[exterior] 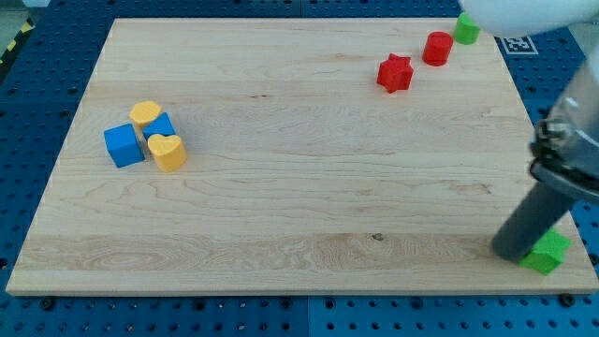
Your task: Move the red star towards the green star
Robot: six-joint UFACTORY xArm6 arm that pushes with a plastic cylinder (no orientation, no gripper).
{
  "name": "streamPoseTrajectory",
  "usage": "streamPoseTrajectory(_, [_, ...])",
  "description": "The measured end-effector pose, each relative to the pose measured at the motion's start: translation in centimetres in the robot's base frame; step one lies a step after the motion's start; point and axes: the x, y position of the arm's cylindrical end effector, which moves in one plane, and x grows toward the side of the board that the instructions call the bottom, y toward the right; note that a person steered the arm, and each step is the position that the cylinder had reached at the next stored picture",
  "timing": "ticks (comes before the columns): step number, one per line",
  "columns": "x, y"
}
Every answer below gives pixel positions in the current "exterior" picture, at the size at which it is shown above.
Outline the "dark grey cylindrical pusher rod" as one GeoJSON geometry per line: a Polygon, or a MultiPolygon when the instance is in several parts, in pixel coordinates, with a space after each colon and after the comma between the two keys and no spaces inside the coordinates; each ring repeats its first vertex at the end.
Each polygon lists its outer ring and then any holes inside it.
{"type": "Polygon", "coordinates": [[[502,259],[520,262],[573,204],[566,194],[537,182],[493,237],[493,252],[502,259]]]}

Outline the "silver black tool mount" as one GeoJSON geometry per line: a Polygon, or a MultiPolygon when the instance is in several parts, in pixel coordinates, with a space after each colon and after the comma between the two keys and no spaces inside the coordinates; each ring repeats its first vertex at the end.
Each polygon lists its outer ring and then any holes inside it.
{"type": "Polygon", "coordinates": [[[534,127],[530,172],[575,200],[598,201],[598,59],[590,56],[534,127]]]}

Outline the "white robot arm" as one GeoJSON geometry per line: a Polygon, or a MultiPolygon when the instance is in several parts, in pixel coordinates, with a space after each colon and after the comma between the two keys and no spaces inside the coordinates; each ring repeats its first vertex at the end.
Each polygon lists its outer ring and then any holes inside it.
{"type": "MultiPolygon", "coordinates": [[[[591,20],[593,0],[461,0],[495,37],[526,37],[591,20]]],[[[519,262],[577,200],[598,201],[598,51],[588,53],[530,144],[536,183],[491,241],[494,253],[519,262]]]]}

